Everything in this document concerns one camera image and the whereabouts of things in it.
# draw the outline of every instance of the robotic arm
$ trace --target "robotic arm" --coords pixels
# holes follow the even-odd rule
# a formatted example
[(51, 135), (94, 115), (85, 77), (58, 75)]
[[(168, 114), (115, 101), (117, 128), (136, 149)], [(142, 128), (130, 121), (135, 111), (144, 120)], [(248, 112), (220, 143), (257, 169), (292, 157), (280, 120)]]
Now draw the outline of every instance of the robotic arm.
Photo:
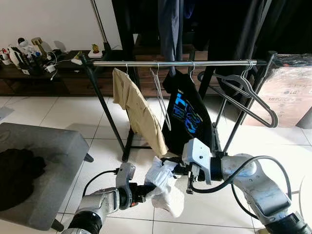
[[(258, 158), (244, 154), (212, 157), (210, 149), (194, 138), (185, 144), (182, 156), (184, 163), (176, 166), (174, 173), (188, 175), (189, 194), (211, 193), (230, 183), (236, 185), (271, 234), (312, 234), (311, 228), (293, 210), (290, 199), (264, 174)], [(131, 163), (122, 163), (116, 176), (116, 188), (84, 196), (69, 228), (62, 234), (98, 234), (108, 214), (145, 202), (145, 196), (155, 186), (129, 183), (135, 169)], [(195, 181), (211, 184), (211, 180), (222, 179), (225, 182), (212, 189), (200, 190), (193, 186)]]

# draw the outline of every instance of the gray ottoman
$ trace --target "gray ottoman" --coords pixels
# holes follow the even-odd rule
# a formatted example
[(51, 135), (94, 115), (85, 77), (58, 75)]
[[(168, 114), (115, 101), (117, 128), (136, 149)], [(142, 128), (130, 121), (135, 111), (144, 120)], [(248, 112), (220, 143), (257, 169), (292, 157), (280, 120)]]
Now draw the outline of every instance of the gray ottoman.
[(93, 160), (87, 154), (87, 142), (76, 131), (2, 123), (0, 152), (12, 148), (28, 149), (43, 157), (45, 173), (34, 180), (32, 195), (0, 212), (0, 219), (43, 231), (51, 227), (61, 231), (62, 225), (55, 220), (59, 208), (83, 160)]

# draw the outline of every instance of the gray plastic hanger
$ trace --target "gray plastic hanger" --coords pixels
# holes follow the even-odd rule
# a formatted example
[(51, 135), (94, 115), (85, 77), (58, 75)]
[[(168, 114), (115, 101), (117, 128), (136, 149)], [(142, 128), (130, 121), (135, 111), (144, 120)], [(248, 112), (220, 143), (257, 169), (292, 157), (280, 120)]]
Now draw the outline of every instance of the gray plastic hanger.
[(162, 112), (162, 114), (165, 117), (165, 121), (166, 121), (166, 124), (168, 126), (169, 131), (171, 131), (171, 123), (170, 123), (169, 115), (167, 113), (166, 106), (165, 106), (165, 103), (164, 103), (164, 98), (162, 97), (160, 82), (159, 82), (159, 78), (158, 78), (159, 63), (157, 63), (157, 64), (158, 64), (158, 70), (156, 72), (156, 75), (155, 75), (155, 73), (153, 72), (153, 70), (151, 68), (150, 68), (150, 72), (151, 72), (151, 74), (153, 76), (154, 83), (155, 83), (155, 86), (156, 86), (156, 89), (157, 89), (157, 99), (158, 99), (158, 102), (159, 102), (159, 105), (160, 105), (160, 108), (161, 108), (161, 112)]
[[(265, 121), (264, 119), (262, 119), (261, 117), (259, 117), (257, 114), (255, 114), (254, 112), (250, 111), (248, 108), (246, 108), (244, 105), (242, 105), (241, 103), (239, 103), (238, 101), (236, 101), (235, 99), (231, 98), (230, 96), (226, 95), (225, 93), (220, 92), (219, 90), (217, 90), (214, 87), (211, 87), (215, 92), (217, 92), (218, 94), (220, 94), (222, 97), (224, 97), (226, 100), (228, 100), (230, 103), (232, 103), (234, 106), (236, 106), (237, 108), (239, 108), (240, 110), (244, 111), (245, 113), (249, 114), (251, 117), (255, 118), (256, 120), (258, 120), (260, 123), (264, 124), (265, 126), (269, 127), (269, 128), (275, 128), (278, 125), (278, 117), (276, 115), (276, 113), (270, 109), (270, 107), (267, 105), (267, 103), (265, 101), (263, 101), (253, 90), (251, 84), (249, 83), (249, 81), (245, 78), (246, 73), (252, 69), (253, 64), (251, 63), (251, 61), (249, 60), (250, 65), (248, 67), (248, 69), (244, 70), (243, 73), (238, 76), (238, 75), (229, 75), (229, 76), (222, 76), (219, 74), (214, 73), (214, 75), (218, 78), (221, 79), (221, 81), (223, 83), (225, 83), (226, 85), (230, 86), (231, 88), (233, 88), (234, 90), (240, 92), (242, 95), (244, 95), (247, 98), (253, 98), (256, 102), (258, 102), (271, 116), (271, 123), (268, 123), (267, 121)], [(240, 89), (238, 87), (236, 87), (235, 85), (229, 83), (228, 81), (235, 81), (239, 84), (242, 85), (243, 89)]]

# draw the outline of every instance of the clothing rack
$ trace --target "clothing rack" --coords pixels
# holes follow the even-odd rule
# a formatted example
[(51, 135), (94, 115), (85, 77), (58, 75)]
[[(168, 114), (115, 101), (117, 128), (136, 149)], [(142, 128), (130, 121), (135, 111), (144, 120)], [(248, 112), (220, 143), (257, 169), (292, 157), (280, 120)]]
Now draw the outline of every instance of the clothing rack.
[[(260, 82), (258, 82), (257, 84), (255, 84), (255, 88), (254, 88), (254, 92), (258, 93), (258, 91), (260, 90), (264, 80), (265, 80), (265, 76), (267, 75), (268, 72), (268, 68), (274, 58), (274, 56), (276, 55), (276, 52), (269, 52), (269, 56), (266, 60), (229, 60), (229, 61), (175, 61), (175, 62), (157, 62), (157, 61), (90, 61), (86, 58), (85, 55), (82, 55), (81, 57), (81, 61), (82, 64), (86, 70), (86, 73), (93, 85), (93, 88), (97, 94), (97, 97), (105, 111), (105, 114), (110, 122), (110, 125), (116, 135), (116, 138), (120, 144), (121, 149), (123, 150), (123, 156), (122, 156), (122, 161), (123, 162), (127, 162), (128, 158), (129, 158), (129, 154), (130, 154), (130, 150), (131, 149), (151, 149), (148, 146), (132, 146), (132, 140), (133, 140), (133, 136), (134, 136), (134, 132), (132, 131), (132, 129), (130, 128), (129, 130), (129, 134), (128, 134), (128, 138), (127, 138), (127, 143), (126, 145), (123, 144), (121, 137), (119, 135), (119, 132), (116, 128), (116, 125), (114, 123), (114, 120), (109, 112), (109, 109), (106, 105), (106, 102), (103, 98), (103, 95), (98, 87), (98, 82), (97, 82), (97, 76), (96, 76), (96, 72), (94, 71), (93, 67), (103, 67), (103, 66), (126, 66), (128, 67), (139, 67), (139, 66), (144, 66), (144, 67), (154, 67), (154, 68), (158, 68), (158, 67), (168, 67), (168, 66), (248, 66), (248, 65), (252, 65), (252, 66), (260, 66), (260, 68), (257, 70), (253, 70), (254, 72), (254, 76), (257, 78), (257, 80), (259, 80)], [(139, 85), (139, 80), (137, 79), (136, 76), (136, 72), (135, 69), (132, 70), (132, 72), (135, 74), (134, 75), (134, 80), (133, 82), (138, 86), (138, 88), (140, 87)], [(240, 108), (238, 106), (238, 108), (241, 109), (241, 113), (235, 123), (235, 126), (233, 127), (233, 130), (231, 132), (231, 135), (226, 143), (226, 146), (224, 148), (224, 150), (221, 149), (220, 147), (220, 142), (219, 142), (219, 138), (218, 138), (218, 132), (217, 132), (217, 126), (220, 120), (220, 117), (222, 115), (222, 112), (224, 110), (225, 104), (228, 99), (225, 95), (221, 95), (222, 97), (224, 97), (223, 102), (221, 104), (221, 107), (219, 109), (218, 115), (217, 115), (217, 119), (216, 122), (213, 123), (213, 132), (215, 135), (215, 148), (211, 149), (213, 154), (217, 157), (222, 157), (224, 155), (226, 155), (227, 153), (227, 149), (239, 127), (239, 125), (241, 124), (242, 120), (244, 119), (246, 113), (248, 111), (246, 111), (246, 109), (249, 110), (249, 108), (251, 107), (254, 99), (252, 97), (249, 97), (247, 102), (245, 103), (245, 105), (241, 105), (244, 108)]]

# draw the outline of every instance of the black t-shirt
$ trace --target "black t-shirt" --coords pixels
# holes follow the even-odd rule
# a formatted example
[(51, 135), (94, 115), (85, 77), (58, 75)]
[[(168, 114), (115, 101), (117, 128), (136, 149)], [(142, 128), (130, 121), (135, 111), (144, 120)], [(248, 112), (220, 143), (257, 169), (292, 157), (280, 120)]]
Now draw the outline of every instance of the black t-shirt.
[(171, 131), (166, 123), (162, 129), (169, 151), (182, 155), (184, 144), (194, 137), (212, 149), (211, 120), (190, 76), (176, 70), (174, 77), (167, 75), (163, 87), (171, 94), (167, 109)]

